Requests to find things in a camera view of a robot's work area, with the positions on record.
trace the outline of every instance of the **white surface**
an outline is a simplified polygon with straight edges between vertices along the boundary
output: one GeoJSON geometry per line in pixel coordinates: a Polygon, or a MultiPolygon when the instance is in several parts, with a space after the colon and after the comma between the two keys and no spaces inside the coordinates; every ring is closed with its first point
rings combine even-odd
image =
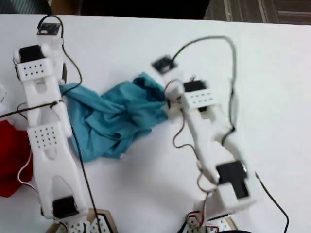
{"type": "MultiPolygon", "coordinates": [[[[0,82],[20,93],[17,103],[24,101],[24,95],[12,52],[36,43],[40,18],[0,16],[0,82]]],[[[80,67],[84,85],[100,93],[142,71],[161,82],[150,66],[156,58],[175,53],[197,37],[229,36],[238,52],[239,120],[243,117],[243,128],[238,130],[246,137],[249,159],[289,214],[288,232],[311,227],[307,180],[311,176],[311,27],[114,17],[62,19],[68,54],[80,67]]],[[[197,43],[176,61],[189,77],[207,78],[224,100],[228,97],[231,56],[225,42],[197,43]]],[[[77,72],[68,66],[68,81],[78,81],[77,72]]],[[[110,210],[120,233],[176,232],[194,202],[203,199],[195,182],[198,171],[191,149],[172,146],[180,126],[181,119],[156,126],[131,146],[125,160],[98,159],[86,165],[97,207],[110,210]]],[[[177,142],[191,142],[188,129],[177,142]]],[[[284,216],[262,195],[261,204],[234,220],[244,230],[283,232],[284,216]]],[[[9,199],[0,198],[1,232],[44,232],[50,223],[40,216],[36,195],[27,187],[9,199]]]]}

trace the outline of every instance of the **blue cloth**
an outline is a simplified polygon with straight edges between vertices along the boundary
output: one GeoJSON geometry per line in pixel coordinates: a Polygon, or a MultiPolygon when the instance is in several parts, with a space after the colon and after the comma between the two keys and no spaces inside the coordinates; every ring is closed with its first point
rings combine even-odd
{"type": "MultiPolygon", "coordinates": [[[[61,92],[76,85],[61,87],[61,92]]],[[[119,158],[133,141],[167,120],[163,88],[146,73],[133,82],[116,85],[103,95],[83,86],[69,91],[68,113],[77,135],[83,161],[119,158]]],[[[77,145],[72,137],[73,146],[77,145]]]]}

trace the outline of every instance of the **cable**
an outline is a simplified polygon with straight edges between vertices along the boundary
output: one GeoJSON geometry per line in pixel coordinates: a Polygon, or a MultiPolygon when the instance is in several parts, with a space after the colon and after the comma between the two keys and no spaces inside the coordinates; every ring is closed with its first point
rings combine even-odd
{"type": "Polygon", "coordinates": [[[58,101],[54,101],[52,103],[45,103],[45,104],[42,104],[42,105],[38,105],[38,106],[35,106],[35,107],[31,107],[31,108],[24,108],[24,109],[21,109],[21,110],[16,110],[16,111],[13,111],[13,112],[9,112],[9,113],[6,113],[6,114],[3,114],[0,116],[0,118],[3,118],[3,117],[8,117],[10,115],[14,115],[16,113],[20,114],[22,112],[26,112],[26,111],[29,111],[29,110],[33,110],[33,109],[36,109],[36,108],[42,108],[42,107],[45,107],[45,106],[49,106],[49,105],[54,105],[58,103],[58,101]]]}
{"type": "Polygon", "coordinates": [[[30,184],[30,183],[28,183],[28,182],[24,182],[24,181],[22,181],[22,180],[20,179],[20,174],[21,174],[21,172],[24,170],[24,168],[28,166],[28,164],[29,164],[29,162],[30,162],[30,159],[31,159],[31,155],[32,155],[32,153],[31,153],[31,149],[30,149],[30,153],[29,153],[28,160],[27,160],[26,164],[25,164],[24,166],[22,166],[22,168],[19,170],[19,172],[18,172],[18,174],[17,174],[17,179],[18,179],[18,181],[19,181],[20,183],[22,183],[22,184],[24,184],[24,185],[26,185],[26,186],[32,188],[36,193],[38,193],[38,191],[35,189],[35,187],[34,187],[32,184],[30,184]]]}
{"type": "Polygon", "coordinates": [[[272,197],[272,195],[269,193],[268,189],[264,186],[263,182],[261,181],[259,175],[257,173],[255,173],[257,179],[259,180],[263,190],[266,192],[266,194],[268,195],[268,197],[273,201],[273,203],[279,208],[279,210],[283,213],[283,215],[286,217],[286,225],[285,225],[285,229],[284,229],[284,233],[287,232],[287,228],[288,225],[290,224],[290,219],[287,215],[287,213],[282,209],[282,207],[277,203],[277,201],[272,197]]]}
{"type": "MultiPolygon", "coordinates": [[[[22,106],[25,103],[21,103],[19,106],[17,106],[17,111],[19,111],[19,107],[22,106]]],[[[18,114],[20,114],[23,118],[25,118],[27,120],[27,117],[25,117],[22,113],[18,112],[18,114]]]]}
{"type": "Polygon", "coordinates": [[[79,83],[77,83],[77,85],[75,85],[75,86],[69,88],[68,90],[64,91],[64,92],[62,93],[62,96],[64,96],[64,95],[66,95],[69,91],[71,91],[71,90],[77,88],[78,86],[80,86],[81,83],[82,83],[83,78],[82,78],[82,74],[81,74],[81,71],[80,71],[79,67],[78,67],[77,64],[74,62],[74,60],[67,54],[67,52],[66,52],[66,50],[65,50],[65,46],[64,46],[64,43],[65,43],[65,41],[64,41],[64,24],[63,24],[63,21],[60,19],[60,17],[58,17],[58,16],[56,16],[56,15],[46,15],[46,16],[44,16],[44,17],[39,21],[39,23],[38,23],[38,26],[37,26],[38,30],[41,28],[41,25],[42,25],[42,23],[44,22],[44,20],[45,20],[46,18],[48,18],[48,17],[54,17],[54,18],[58,19],[58,21],[60,22],[60,25],[61,25],[61,36],[60,36],[60,38],[63,40],[63,44],[62,44],[63,52],[64,52],[65,56],[71,61],[71,63],[74,65],[74,67],[77,69],[77,71],[78,71],[78,73],[79,73],[79,78],[80,78],[79,83]]]}
{"type": "Polygon", "coordinates": [[[172,143],[173,143],[174,147],[177,148],[177,149],[183,148],[183,147],[185,147],[185,146],[191,147],[192,150],[193,150],[193,153],[194,153],[194,155],[195,155],[195,157],[196,157],[196,159],[199,160],[198,155],[197,155],[197,153],[196,153],[195,148],[194,148],[193,145],[191,145],[191,144],[189,144],[189,143],[186,143],[186,144],[183,144],[183,145],[181,145],[181,146],[177,146],[177,145],[175,144],[175,139],[176,139],[177,136],[183,131],[183,129],[184,129],[184,127],[185,127],[185,114],[184,114],[184,111],[183,111],[182,109],[181,109],[180,111],[181,111],[182,117],[183,117],[183,124],[182,124],[180,130],[179,130],[179,131],[175,134],[175,136],[173,137],[172,143]]]}
{"type": "Polygon", "coordinates": [[[82,159],[82,154],[81,154],[81,149],[80,149],[79,141],[78,141],[76,133],[74,132],[72,124],[70,124],[70,125],[71,125],[72,135],[73,135],[74,140],[75,140],[75,142],[77,144],[78,154],[79,154],[79,159],[80,159],[80,163],[81,163],[84,179],[86,181],[88,193],[89,193],[89,196],[91,197],[92,206],[93,206],[93,209],[94,209],[94,212],[95,212],[95,216],[96,216],[96,219],[97,219],[98,230],[99,230],[99,232],[102,232],[101,231],[101,227],[100,227],[100,221],[99,221],[98,214],[97,214],[97,209],[96,209],[96,206],[95,206],[95,202],[94,202],[94,199],[93,199],[91,188],[89,187],[88,179],[87,179],[87,176],[86,176],[86,171],[84,169],[84,164],[83,164],[83,159],[82,159]]]}
{"type": "Polygon", "coordinates": [[[237,79],[237,51],[236,51],[236,47],[235,47],[233,41],[229,37],[227,37],[227,36],[205,36],[205,37],[202,37],[202,38],[198,38],[198,39],[192,40],[192,41],[188,42],[187,44],[185,44],[173,56],[173,58],[171,59],[171,64],[173,64],[174,60],[181,53],[182,50],[184,50],[186,47],[188,47],[191,44],[194,44],[196,42],[203,41],[203,40],[224,40],[224,41],[226,41],[229,44],[229,46],[230,46],[230,48],[232,50],[232,79],[231,79],[231,92],[230,92],[230,97],[229,97],[229,109],[228,109],[229,122],[230,122],[230,125],[231,125],[231,129],[222,138],[221,144],[223,146],[224,143],[225,143],[225,140],[227,139],[227,137],[230,136],[233,132],[236,131],[235,122],[234,122],[233,117],[232,117],[232,111],[233,111],[232,105],[233,105],[233,99],[235,97],[235,90],[234,90],[234,88],[235,88],[235,82],[236,82],[236,79],[237,79]]]}

